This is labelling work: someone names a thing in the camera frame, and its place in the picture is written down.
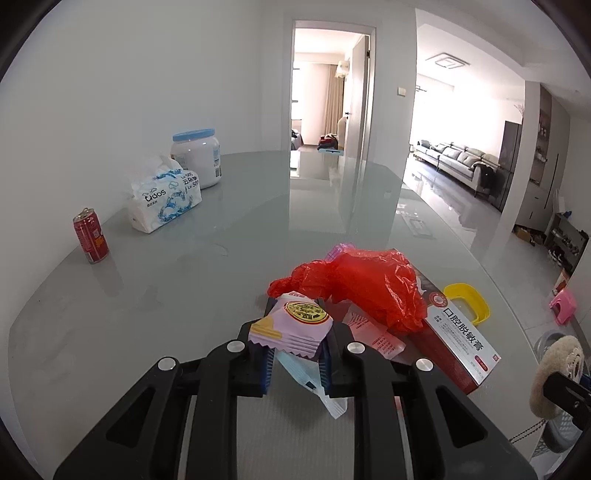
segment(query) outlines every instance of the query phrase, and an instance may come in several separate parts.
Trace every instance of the gray sofa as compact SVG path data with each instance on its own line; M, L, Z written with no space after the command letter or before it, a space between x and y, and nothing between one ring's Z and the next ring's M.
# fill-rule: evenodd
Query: gray sofa
M461 181L477 193L489 193L489 188L481 185L482 167L488 166L496 171L499 159L481 150L470 148L457 142L431 145L421 140L414 147L414 156L435 167L449 173L456 180Z

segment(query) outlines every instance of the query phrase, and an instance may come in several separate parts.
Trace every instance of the curtain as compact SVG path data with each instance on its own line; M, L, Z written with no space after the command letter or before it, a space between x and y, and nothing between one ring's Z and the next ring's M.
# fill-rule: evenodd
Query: curtain
M336 134L336 124L343 116L345 79L335 78L336 65L329 65L329 85L324 109L324 134Z

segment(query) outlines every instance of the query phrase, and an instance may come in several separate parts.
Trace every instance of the silver screw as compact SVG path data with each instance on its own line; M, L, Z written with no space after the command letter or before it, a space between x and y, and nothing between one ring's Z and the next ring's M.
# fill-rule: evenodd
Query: silver screw
M433 370L433 362L431 362L428 358L419 358L417 360L416 366L423 372L430 372Z
M172 370L176 364L174 358L166 356L160 359L160 362L158 362L158 368L166 372L166 370Z
M359 342L351 342L347 345L347 350L351 353L363 353L365 352L365 345Z
M240 340L232 340L229 344L226 345L228 352L238 353L244 350L244 343Z

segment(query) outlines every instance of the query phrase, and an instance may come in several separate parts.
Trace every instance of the red soda can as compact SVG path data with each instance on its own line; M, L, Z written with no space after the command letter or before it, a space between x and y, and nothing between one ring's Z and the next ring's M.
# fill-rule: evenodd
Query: red soda can
M100 228L94 208L85 208L73 219L74 230L90 263L103 260L109 253L107 241Z

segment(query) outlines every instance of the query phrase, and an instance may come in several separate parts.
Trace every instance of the box with chinese text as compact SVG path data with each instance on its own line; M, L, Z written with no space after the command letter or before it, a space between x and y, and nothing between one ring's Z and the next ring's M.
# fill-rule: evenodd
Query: box with chinese text
M478 388L501 357L483 334L419 270L417 286L427 302L427 327L409 336L465 393Z

